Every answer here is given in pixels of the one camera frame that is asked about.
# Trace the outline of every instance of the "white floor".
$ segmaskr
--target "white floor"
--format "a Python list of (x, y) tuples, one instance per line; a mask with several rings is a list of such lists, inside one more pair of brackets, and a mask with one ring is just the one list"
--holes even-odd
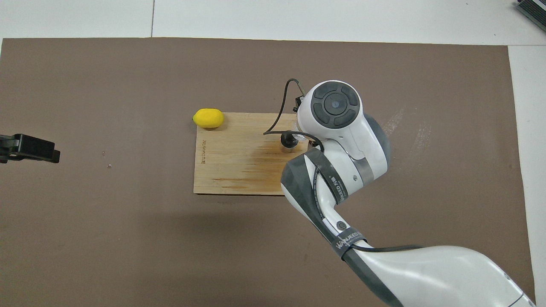
[(0, 38), (153, 36), (508, 45), (536, 303), (546, 306), (542, 239), (546, 33), (514, 5), (515, 0), (1, 0)]

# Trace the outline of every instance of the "velcro strap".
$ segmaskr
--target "velcro strap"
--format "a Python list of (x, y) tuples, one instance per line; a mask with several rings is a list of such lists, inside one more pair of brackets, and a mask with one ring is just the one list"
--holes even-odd
[(328, 158), (326, 158), (326, 156), (320, 150), (316, 148), (310, 149), (305, 153), (305, 156), (307, 156), (307, 158), (313, 162), (313, 164), (318, 168), (318, 171), (324, 177), (326, 184), (336, 199), (336, 204), (340, 204), (347, 199), (347, 197), (349, 197), (343, 180), (341, 180), (341, 177), (337, 173), (332, 163), (330, 163)]
[(341, 258), (351, 248), (351, 245), (360, 240), (366, 241), (366, 238), (357, 229), (349, 227), (338, 234), (331, 244), (336, 254)]

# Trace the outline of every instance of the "wooden board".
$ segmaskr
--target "wooden board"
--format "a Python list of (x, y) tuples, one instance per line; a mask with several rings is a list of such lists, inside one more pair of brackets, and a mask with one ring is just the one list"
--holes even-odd
[[(283, 152), (279, 134), (263, 135), (276, 116), (224, 113), (220, 127), (197, 127), (193, 192), (283, 195), (282, 169), (307, 150), (307, 142), (300, 142), (290, 153)], [(274, 130), (294, 129), (295, 120), (295, 114), (283, 114)]]

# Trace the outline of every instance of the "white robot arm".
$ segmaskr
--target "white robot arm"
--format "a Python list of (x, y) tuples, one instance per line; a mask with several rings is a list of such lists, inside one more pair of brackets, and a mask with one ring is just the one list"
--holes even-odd
[(356, 90), (337, 80), (314, 86), (299, 106), (301, 132), (322, 147), (289, 161), (281, 187), (368, 288), (390, 306), (534, 306), (483, 254), (455, 246), (375, 249), (335, 205), (387, 171), (390, 145)]

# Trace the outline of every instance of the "lemon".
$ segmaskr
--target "lemon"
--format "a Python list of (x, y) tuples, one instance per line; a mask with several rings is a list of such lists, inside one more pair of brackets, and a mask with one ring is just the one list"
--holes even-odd
[(199, 109), (193, 115), (193, 122), (201, 128), (216, 128), (224, 122), (224, 115), (218, 109)]

